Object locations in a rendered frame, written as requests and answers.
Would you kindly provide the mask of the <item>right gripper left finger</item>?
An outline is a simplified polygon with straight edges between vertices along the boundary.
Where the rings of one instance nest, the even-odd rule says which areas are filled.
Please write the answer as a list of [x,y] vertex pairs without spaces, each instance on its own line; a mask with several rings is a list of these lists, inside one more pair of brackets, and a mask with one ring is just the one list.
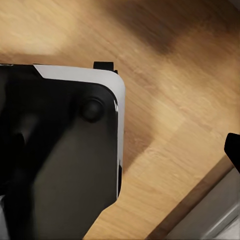
[[21,133],[0,138],[0,193],[26,152]]

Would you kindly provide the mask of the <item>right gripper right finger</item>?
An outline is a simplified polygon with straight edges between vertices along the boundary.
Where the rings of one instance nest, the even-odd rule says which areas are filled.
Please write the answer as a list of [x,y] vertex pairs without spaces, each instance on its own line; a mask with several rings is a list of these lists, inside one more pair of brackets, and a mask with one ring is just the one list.
[[228,133],[224,145],[224,151],[240,173],[240,135]]

